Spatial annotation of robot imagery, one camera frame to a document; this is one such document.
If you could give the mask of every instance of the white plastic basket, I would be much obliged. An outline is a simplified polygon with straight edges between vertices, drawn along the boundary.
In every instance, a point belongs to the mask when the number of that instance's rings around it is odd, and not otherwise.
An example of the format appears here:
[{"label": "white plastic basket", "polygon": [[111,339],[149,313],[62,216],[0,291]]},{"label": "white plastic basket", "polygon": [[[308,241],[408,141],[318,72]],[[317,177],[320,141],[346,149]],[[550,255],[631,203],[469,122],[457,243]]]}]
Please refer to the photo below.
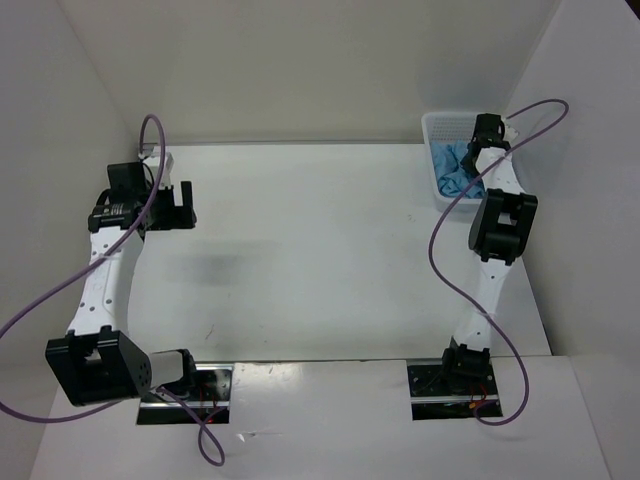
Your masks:
[{"label": "white plastic basket", "polygon": [[[453,198],[445,197],[438,189],[438,181],[433,166],[431,155],[432,141],[453,143],[458,140],[469,142],[473,136],[473,129],[476,125],[476,116],[480,112],[433,112],[422,116],[422,135],[424,136],[424,147],[429,163],[429,175],[433,195],[436,199],[436,208],[444,211],[453,201]],[[457,212],[475,212],[480,205],[481,199],[463,198],[454,207]]]}]

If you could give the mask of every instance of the plastic bin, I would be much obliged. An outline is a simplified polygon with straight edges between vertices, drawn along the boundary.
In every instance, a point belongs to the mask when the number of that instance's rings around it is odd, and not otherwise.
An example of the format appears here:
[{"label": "plastic bin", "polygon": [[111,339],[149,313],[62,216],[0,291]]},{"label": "plastic bin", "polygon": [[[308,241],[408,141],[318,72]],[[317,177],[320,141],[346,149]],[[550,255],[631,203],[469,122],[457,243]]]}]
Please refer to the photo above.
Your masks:
[{"label": "plastic bin", "polygon": [[[453,143],[458,140],[469,142],[476,125],[476,116],[479,113],[481,112],[433,112],[422,116],[422,135],[424,136],[425,153],[429,163],[428,170],[431,177],[431,186],[436,200],[436,208],[441,212],[449,206],[453,198],[445,197],[438,190],[430,142]],[[454,207],[454,211],[475,212],[481,201],[481,199],[463,198]]]}]

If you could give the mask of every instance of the blue cloth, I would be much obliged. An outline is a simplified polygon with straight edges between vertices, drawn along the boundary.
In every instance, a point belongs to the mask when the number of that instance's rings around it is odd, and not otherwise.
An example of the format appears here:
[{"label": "blue cloth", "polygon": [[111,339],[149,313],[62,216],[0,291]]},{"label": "blue cloth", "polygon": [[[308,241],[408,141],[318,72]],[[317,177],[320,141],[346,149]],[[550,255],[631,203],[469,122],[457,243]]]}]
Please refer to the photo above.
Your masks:
[{"label": "blue cloth", "polygon": [[[461,141],[453,144],[431,142],[430,146],[438,190],[445,197],[457,197],[462,189],[473,180],[473,176],[469,175],[460,165],[467,154],[467,143]],[[484,185],[480,181],[471,187],[465,198],[482,198],[483,196]]]}]

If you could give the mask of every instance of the white floor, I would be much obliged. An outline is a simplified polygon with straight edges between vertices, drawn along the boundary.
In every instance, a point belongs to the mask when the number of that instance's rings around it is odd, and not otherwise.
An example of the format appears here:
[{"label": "white floor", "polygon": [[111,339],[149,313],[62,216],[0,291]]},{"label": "white floor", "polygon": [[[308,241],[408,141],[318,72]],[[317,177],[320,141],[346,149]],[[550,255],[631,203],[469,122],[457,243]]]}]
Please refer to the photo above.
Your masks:
[{"label": "white floor", "polygon": [[[130,400],[48,426],[31,480],[607,480],[569,359],[526,365],[529,406],[494,428],[472,418],[413,422],[403,361],[237,364],[230,423],[212,427],[224,467],[199,456],[195,425],[136,426]],[[520,370],[513,358],[494,368],[508,414],[521,400]],[[72,412],[59,391],[51,415]]]},{"label": "white floor", "polygon": [[[170,149],[193,182],[194,230],[148,234],[129,309],[149,351],[198,360],[440,357],[470,307],[427,262],[439,216],[421,145]],[[437,261],[473,291],[471,217],[448,221]],[[549,355],[522,262],[498,321],[525,355]],[[493,355],[511,355],[498,339]]]}]

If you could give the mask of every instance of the white table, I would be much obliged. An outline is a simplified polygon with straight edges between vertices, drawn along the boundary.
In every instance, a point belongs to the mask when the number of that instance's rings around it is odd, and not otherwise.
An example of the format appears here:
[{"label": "white table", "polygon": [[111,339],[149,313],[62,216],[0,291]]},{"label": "white table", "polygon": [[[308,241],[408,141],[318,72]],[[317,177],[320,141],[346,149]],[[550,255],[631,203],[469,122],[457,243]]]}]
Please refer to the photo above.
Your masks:
[{"label": "white table", "polygon": [[[151,232],[129,324],[148,351],[197,360],[440,357],[470,306],[435,277],[439,216],[421,145],[244,145],[170,149],[193,181],[195,229]],[[472,217],[437,243],[444,272],[473,291]],[[498,322],[524,355],[549,355],[524,266]],[[511,355],[497,339],[494,356]]]},{"label": "white table", "polygon": [[[138,402],[46,428],[31,480],[609,478],[569,359],[525,359],[531,400],[506,427],[413,422],[403,361],[237,364],[227,452],[199,456],[195,425],[136,426]],[[494,359],[506,414],[521,400],[513,358]],[[77,412],[59,391],[52,415]]]}]

